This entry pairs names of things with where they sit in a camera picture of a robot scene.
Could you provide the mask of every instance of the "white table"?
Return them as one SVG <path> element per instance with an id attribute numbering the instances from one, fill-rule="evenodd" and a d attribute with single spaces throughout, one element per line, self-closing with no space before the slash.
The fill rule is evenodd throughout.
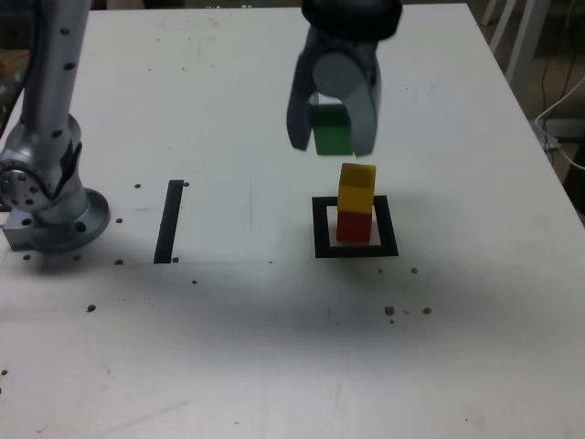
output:
<path id="1" fill-rule="evenodd" d="M 361 163 L 397 258 L 314 258 L 311 197 L 347 159 L 289 145 L 306 30 L 296 9 L 91 14 L 72 113 L 112 223 L 66 255 L 3 244 L 2 437 L 585 434 L 585 232 L 467 6 L 407 6 L 378 50 Z M 180 263 L 153 265 L 169 179 L 190 183 Z"/>

